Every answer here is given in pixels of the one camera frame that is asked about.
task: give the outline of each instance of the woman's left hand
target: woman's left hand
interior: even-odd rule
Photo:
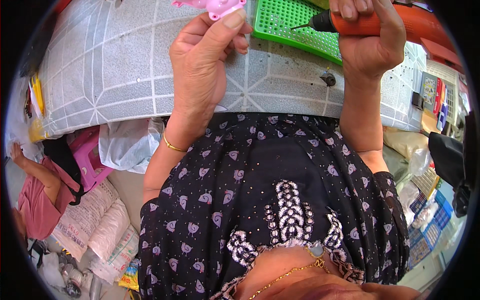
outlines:
[[[245,34],[253,28],[245,23],[246,12],[239,9],[214,22],[203,13],[179,33],[170,47],[173,67],[173,118],[204,134],[215,106],[227,87],[225,59],[235,49],[247,53]]]

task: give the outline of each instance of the drill bit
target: drill bit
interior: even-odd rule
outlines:
[[[310,26],[309,24],[304,24],[304,25],[300,25],[300,26],[297,26],[297,27],[290,28],[290,30],[294,30],[294,29],[298,29],[298,28],[304,28],[304,27],[309,27],[309,26]]]

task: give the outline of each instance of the pink plastic toy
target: pink plastic toy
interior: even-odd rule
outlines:
[[[172,5],[181,7],[186,4],[200,9],[207,8],[210,19],[217,21],[231,12],[243,8],[246,3],[247,0],[183,0],[173,1]]]
[[[86,128],[70,144],[73,157],[77,161],[82,174],[81,180],[85,192],[95,188],[113,171],[112,168],[102,165],[98,153],[92,151],[98,145],[99,133],[99,126]],[[98,168],[102,168],[102,170],[96,174],[95,170]]]

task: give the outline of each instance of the gray tiled table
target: gray tiled table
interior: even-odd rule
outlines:
[[[255,0],[246,10],[252,16]],[[201,11],[169,0],[73,0],[60,14],[40,67],[50,136],[107,122],[169,115],[173,107],[168,47]],[[340,66],[313,54],[250,37],[249,53],[226,62],[227,111],[266,111],[339,117],[344,79]],[[407,44],[405,61],[382,79],[382,122],[420,128],[410,105],[420,91],[426,55]],[[337,84],[319,78],[327,67]]]

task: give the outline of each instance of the fingernail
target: fingernail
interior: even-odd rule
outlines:
[[[350,7],[348,7],[347,5],[345,5],[342,8],[342,17],[347,18],[347,19],[350,19],[351,17],[353,17],[352,9]]]
[[[245,21],[246,16],[247,12],[243,8],[236,10],[222,18],[223,24],[228,28],[236,28]]]
[[[357,4],[359,6],[359,12],[366,12],[368,10],[367,2],[364,0],[359,0]]]

